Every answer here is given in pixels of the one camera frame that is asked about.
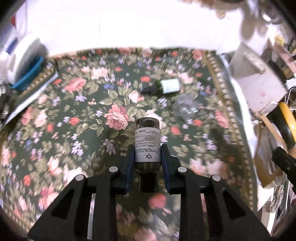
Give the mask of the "floral green table mat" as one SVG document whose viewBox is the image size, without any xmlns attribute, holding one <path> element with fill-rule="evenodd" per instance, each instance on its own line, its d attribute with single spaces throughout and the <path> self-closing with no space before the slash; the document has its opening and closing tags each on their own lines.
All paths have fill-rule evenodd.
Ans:
<svg viewBox="0 0 296 241">
<path fill-rule="evenodd" d="M 134 142 L 138 118 L 159 121 L 161 143 L 195 174 L 218 174 L 257 211 L 257 181 L 226 57 L 198 49 L 97 49 L 51 58 L 34 80 L 52 81 L 1 131 L 1 205 L 15 239 L 29 230 L 74 179 L 99 175 Z M 181 91 L 140 90 L 178 78 Z M 197 116 L 184 121 L 172 105 L 191 93 Z"/>
</svg>

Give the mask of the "small dark dropper bottle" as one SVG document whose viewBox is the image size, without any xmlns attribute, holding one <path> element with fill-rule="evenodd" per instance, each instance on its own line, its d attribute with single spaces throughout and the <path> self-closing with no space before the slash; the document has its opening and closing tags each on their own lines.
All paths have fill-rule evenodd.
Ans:
<svg viewBox="0 0 296 241">
<path fill-rule="evenodd" d="M 163 96 L 179 93 L 181 91 L 181 83 L 178 78 L 156 80 L 151 86 L 140 90 L 141 94 Z"/>
</svg>

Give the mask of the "dark glass labelled bottle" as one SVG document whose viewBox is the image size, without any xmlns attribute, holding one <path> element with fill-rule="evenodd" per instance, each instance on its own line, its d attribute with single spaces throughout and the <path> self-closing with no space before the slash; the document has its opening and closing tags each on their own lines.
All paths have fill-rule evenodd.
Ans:
<svg viewBox="0 0 296 241">
<path fill-rule="evenodd" d="M 157 192 L 161 143 L 159 121 L 156 118 L 145 117 L 137 120 L 134 147 L 138 190 L 142 193 Z"/>
</svg>

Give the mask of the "clear plastic cup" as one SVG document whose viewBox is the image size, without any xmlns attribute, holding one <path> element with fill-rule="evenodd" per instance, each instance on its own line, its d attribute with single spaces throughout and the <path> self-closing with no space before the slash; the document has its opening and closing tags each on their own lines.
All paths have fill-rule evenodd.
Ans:
<svg viewBox="0 0 296 241">
<path fill-rule="evenodd" d="M 193 120 L 198 113 L 199 103 L 191 93 L 182 93 L 172 105 L 172 112 L 175 117 L 184 121 Z"/>
</svg>

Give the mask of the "white rice cooker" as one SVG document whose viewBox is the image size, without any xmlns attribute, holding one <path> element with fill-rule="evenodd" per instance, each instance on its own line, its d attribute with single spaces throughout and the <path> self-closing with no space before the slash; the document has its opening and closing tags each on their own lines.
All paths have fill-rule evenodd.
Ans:
<svg viewBox="0 0 296 241">
<path fill-rule="evenodd" d="M 286 95 L 287 88 L 272 66 L 275 55 L 267 48 L 259 55 L 240 43 L 229 63 L 232 77 L 238 82 L 251 112 L 268 115 Z"/>
</svg>

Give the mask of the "black yellow-lid pot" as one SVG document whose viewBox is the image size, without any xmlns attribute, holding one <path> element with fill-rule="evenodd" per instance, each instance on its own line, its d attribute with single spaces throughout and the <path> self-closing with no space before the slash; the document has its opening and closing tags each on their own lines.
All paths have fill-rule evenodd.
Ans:
<svg viewBox="0 0 296 241">
<path fill-rule="evenodd" d="M 287 145 L 287 149 L 293 149 L 295 146 L 295 117 L 288 105 L 284 102 L 280 102 L 267 117 L 280 131 Z"/>
</svg>

